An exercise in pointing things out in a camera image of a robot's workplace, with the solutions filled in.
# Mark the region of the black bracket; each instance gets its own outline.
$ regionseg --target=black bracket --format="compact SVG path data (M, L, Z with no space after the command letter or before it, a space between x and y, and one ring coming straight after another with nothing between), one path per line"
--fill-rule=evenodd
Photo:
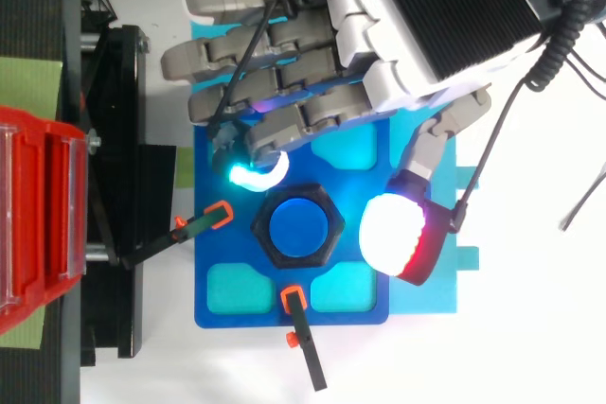
M320 358L318 357L318 351L313 342L312 330L305 315L304 306L307 304L304 305L302 301L302 298L305 298L303 291L301 288L297 290L287 288L282 292L282 298L284 299L284 297L286 297L284 309L287 313L291 314L294 324L294 334L289 333L287 340L291 347L299 345L301 350L303 350L303 356L312 378L313 389L319 392L327 388L327 384L324 378L324 371L322 371L322 364L320 364Z

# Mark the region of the black metal frame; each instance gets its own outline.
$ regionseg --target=black metal frame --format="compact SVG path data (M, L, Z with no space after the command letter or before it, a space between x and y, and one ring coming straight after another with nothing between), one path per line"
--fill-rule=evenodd
M138 26L105 28L84 58L79 123L101 138L89 166L88 241L109 260L88 263L82 278L82 366L95 365L97 347L117 347L122 359L141 348L143 265L126 270L120 258L169 230L176 148L139 143L143 38Z

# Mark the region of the black wire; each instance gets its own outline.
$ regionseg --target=black wire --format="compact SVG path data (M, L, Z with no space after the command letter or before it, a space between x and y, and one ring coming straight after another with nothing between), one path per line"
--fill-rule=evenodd
M492 152L492 148L494 147L494 143L496 142L497 138L499 137L499 133L501 132L501 129L503 128L503 124L505 123L506 117L508 116L509 109L511 109L511 105L513 104L513 101L515 101L515 98L518 96L518 94L520 93L520 90L522 89L522 87L524 87L525 84L526 84L526 78L520 79L520 81L517 83L517 85L513 89L513 92L511 92L511 95L509 96L508 101L505 103L505 107L503 108L503 111L501 112L499 119L496 121L496 124L494 125L494 128L492 129L492 134L490 135L489 142L487 143L486 147L484 148L484 153L482 154L482 157L480 158L480 161L478 162L477 167L475 168L475 172L472 175L472 179L470 180L470 183L467 185L467 188L465 189L463 196L456 203L456 208L454 209L454 215L453 215L454 220L459 220L460 212L466 210L467 202L469 201L469 198L472 195L473 190L475 189L475 186L477 185L478 180L480 180L480 174L482 174L482 171L484 170L484 167L486 166L486 163L489 160L490 153Z
M579 68L576 65L574 65L568 59L566 59L566 63L568 63L568 65L570 65L570 67L573 69L573 71L575 73L577 73L577 76L580 78L580 80L583 81L583 83L587 86L587 88L589 90L591 90L596 97L599 97L599 98L603 99L604 101L606 101L606 96L604 96L603 94L601 94L600 92L597 91L596 87L594 87L591 84L591 82L589 82L589 80L587 80L587 78L585 77L585 75L583 75L582 71L580 71Z
M580 55L576 52L576 51L570 51L570 53L575 56L575 59L577 59L579 61L579 63L581 65L583 65L583 67L596 79L601 80L602 82L606 82L606 78L604 78L602 75L600 75L596 70L594 70L589 63L587 63L586 61L584 61Z
M579 214L580 209L585 205L589 198L591 198L591 195L594 194L594 191L597 190L597 187L600 186L600 184L604 182L604 180L606 180L606 172L602 173L594 182L594 184L591 185L589 190L580 199L579 203L577 203L577 205L575 205L575 208L572 209L572 212L570 212L568 218L566 219L566 222L560 227L560 229L565 232L570 227L572 221Z
M253 39L248 44L248 47L246 48L246 52L244 52L242 60L240 61L240 63L238 63L238 66L236 67L236 71L234 72L234 75L231 77L229 84L227 84L227 88L225 89L225 92L223 92L223 96L221 98L221 101L219 102L219 106L217 106L217 110L215 111L215 114L212 115L212 117L208 121L207 131L208 131L208 135L211 139L214 139L214 137L219 132L218 126L222 122L223 112L225 111L225 108L231 101L231 97L234 93L234 90L236 89L236 85L240 81L240 77L242 76L242 73L246 69L246 65L248 65L248 62L250 62L250 59L253 56L253 53L255 52L255 48L257 47L258 42L260 41L261 37L263 36L263 33L265 32L265 30L267 30L267 26L269 25L269 20L271 19L272 14L274 14L274 10L276 9L277 2L278 2L278 0L273 0L272 2L269 2L268 4L265 5L263 19L261 19L261 22L258 23L257 29L255 30L255 34L253 35Z

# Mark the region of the white surface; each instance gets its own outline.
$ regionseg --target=white surface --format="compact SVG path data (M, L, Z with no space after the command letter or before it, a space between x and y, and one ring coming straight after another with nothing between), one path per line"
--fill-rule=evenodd
M159 68L164 49L190 38L181 0L112 2L124 23L151 36L148 138L189 145L188 90L165 84ZM594 29L578 47L602 73L604 50ZM524 70L494 82L492 111L459 140L460 165L477 162ZM543 94L523 90L460 236L461 244L480 247L481 271L459 275L459 313L315 327L326 391L312 391L286 328L194 324L189 243L146 265L143 349L133 360L98 351L98 366L82 370L82 402L603 404L606 186L568 234L558 224L606 161L604 119L606 103L568 69ZM176 199L191 203L190 194Z

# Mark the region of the teal recessed square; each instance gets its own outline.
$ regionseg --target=teal recessed square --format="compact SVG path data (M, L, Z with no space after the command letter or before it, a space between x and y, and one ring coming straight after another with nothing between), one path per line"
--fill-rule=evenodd
M215 264L208 270L206 302L214 314L267 314L276 288L248 264Z
M377 274L365 262L341 262L312 281L318 312L367 312L377 302Z
M312 151L335 169L369 170L377 162L377 129L368 124L331 132L313 141Z

